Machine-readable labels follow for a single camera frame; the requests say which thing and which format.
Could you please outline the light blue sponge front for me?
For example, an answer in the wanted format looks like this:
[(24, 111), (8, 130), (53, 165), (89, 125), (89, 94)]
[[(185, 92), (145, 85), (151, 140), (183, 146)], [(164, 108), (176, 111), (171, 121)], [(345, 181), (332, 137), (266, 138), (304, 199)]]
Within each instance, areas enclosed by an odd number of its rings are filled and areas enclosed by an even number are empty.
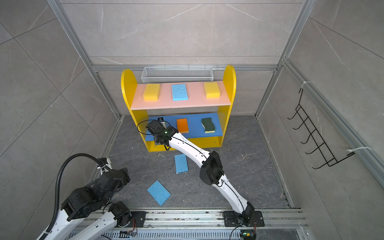
[(170, 192), (158, 180), (155, 181), (147, 191), (160, 206), (171, 196)]

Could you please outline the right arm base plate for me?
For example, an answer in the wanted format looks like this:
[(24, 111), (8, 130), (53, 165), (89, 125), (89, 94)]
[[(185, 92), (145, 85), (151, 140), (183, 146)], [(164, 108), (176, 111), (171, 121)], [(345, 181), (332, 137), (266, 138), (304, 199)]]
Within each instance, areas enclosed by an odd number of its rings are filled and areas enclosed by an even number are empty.
[(243, 226), (258, 228), (265, 226), (264, 217), (262, 215), (262, 212), (260, 211), (254, 211), (252, 214), (249, 215), (239, 215), (234, 211), (224, 211), (223, 218), (226, 227)]

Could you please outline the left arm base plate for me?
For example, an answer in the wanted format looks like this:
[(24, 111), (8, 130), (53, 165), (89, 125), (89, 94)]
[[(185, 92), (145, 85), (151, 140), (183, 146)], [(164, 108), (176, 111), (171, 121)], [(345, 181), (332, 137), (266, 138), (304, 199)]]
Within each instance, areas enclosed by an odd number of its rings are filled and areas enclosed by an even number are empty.
[(133, 211), (126, 225), (123, 225), (125, 228), (133, 228), (134, 224), (136, 228), (143, 228), (146, 220), (147, 212), (145, 211)]

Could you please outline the yellow shelf unit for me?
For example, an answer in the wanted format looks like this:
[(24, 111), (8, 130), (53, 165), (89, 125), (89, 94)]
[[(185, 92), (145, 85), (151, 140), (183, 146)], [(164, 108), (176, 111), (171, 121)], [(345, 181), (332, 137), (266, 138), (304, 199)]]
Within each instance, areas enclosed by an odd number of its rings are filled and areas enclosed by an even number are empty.
[[(217, 148), (223, 145), (236, 95), (235, 68), (228, 65), (225, 68), (223, 79), (212, 82), (217, 82), (221, 91), (221, 96), (217, 99), (206, 98), (205, 82), (156, 83), (161, 85), (159, 99), (156, 102), (146, 102), (143, 99), (146, 84), (138, 84), (131, 70), (123, 70), (121, 75), (122, 94), (149, 152), (165, 150), (163, 145), (155, 142), (154, 137), (146, 129), (149, 121), (158, 117), (164, 118), (176, 129), (177, 119), (187, 118), (189, 133), (183, 134), (183, 136), (203, 149)], [(172, 85), (177, 84), (187, 86), (188, 100), (173, 101)], [(205, 133), (202, 126), (202, 119), (204, 118), (212, 118), (216, 127), (214, 133)]]

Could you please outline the orange sponge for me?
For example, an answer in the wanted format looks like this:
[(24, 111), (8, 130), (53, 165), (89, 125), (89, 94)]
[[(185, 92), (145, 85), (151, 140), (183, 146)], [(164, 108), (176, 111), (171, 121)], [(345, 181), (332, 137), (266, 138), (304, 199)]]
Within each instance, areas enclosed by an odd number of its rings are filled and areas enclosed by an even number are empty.
[(181, 134), (189, 133), (189, 125), (187, 118), (177, 119), (177, 130)]

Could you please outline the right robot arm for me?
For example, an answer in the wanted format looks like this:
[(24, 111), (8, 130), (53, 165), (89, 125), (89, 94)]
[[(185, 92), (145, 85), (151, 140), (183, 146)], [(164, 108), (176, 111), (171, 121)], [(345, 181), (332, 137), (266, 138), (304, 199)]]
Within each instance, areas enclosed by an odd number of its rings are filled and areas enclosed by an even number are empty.
[(231, 205), (234, 216), (232, 221), (243, 226), (253, 223), (255, 208), (243, 198), (232, 186), (225, 175), (220, 156), (217, 152), (206, 151), (187, 138), (171, 125), (166, 126), (164, 121), (150, 120), (146, 125), (149, 134), (156, 143), (166, 149), (176, 149), (193, 160), (200, 168), (200, 179), (207, 185), (216, 188)]

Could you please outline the yellow sponge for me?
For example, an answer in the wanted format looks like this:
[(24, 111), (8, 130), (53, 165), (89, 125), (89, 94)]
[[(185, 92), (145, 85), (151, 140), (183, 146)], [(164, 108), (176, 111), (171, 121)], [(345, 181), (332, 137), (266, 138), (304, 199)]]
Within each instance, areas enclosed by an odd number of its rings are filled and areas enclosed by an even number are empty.
[(159, 99), (160, 95), (160, 84), (146, 84), (143, 99), (146, 102), (156, 102)]
[(217, 82), (205, 82), (204, 89), (207, 99), (217, 99), (221, 96), (221, 91)]

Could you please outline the dark green curved sponge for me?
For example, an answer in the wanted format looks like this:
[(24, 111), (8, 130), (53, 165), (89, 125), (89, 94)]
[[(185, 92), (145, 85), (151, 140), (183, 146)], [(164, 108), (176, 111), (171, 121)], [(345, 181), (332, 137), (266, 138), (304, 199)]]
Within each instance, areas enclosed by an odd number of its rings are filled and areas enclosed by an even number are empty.
[(216, 127), (212, 121), (212, 118), (202, 119), (202, 126), (206, 134), (214, 133), (216, 131)]

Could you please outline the light blue sponge middle row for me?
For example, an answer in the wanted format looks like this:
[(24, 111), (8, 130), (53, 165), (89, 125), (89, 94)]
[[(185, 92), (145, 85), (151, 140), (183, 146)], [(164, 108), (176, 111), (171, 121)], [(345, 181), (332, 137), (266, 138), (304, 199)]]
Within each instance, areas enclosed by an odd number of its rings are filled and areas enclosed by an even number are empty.
[(175, 167), (177, 174), (188, 172), (187, 156), (184, 154), (175, 155)]

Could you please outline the aluminium rail base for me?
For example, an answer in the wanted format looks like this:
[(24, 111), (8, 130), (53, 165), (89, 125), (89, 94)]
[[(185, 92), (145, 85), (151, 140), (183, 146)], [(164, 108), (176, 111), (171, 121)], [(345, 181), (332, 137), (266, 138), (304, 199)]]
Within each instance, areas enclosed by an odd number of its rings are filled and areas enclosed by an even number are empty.
[(98, 240), (311, 240), (298, 209), (264, 209), (264, 227), (226, 227), (227, 210), (132, 209), (147, 212), (143, 228), (115, 227)]

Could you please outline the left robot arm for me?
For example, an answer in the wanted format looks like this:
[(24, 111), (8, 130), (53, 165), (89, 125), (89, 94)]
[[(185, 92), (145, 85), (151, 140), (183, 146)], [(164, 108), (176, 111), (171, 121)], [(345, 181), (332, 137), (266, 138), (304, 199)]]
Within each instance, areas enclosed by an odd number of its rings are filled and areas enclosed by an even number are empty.
[[(61, 203), (60, 187), (66, 166), (75, 158), (85, 157), (97, 163), (101, 176), (84, 187), (77, 188)], [(115, 193), (130, 182), (127, 168), (112, 169), (108, 158), (95, 158), (79, 153), (70, 156), (59, 169), (55, 184), (54, 212), (50, 224), (38, 237), (40, 240), (64, 240), (91, 213), (108, 207), (108, 211), (93, 224), (75, 235), (76, 240), (95, 240), (115, 227), (126, 227), (136, 222), (123, 202), (112, 203)]]

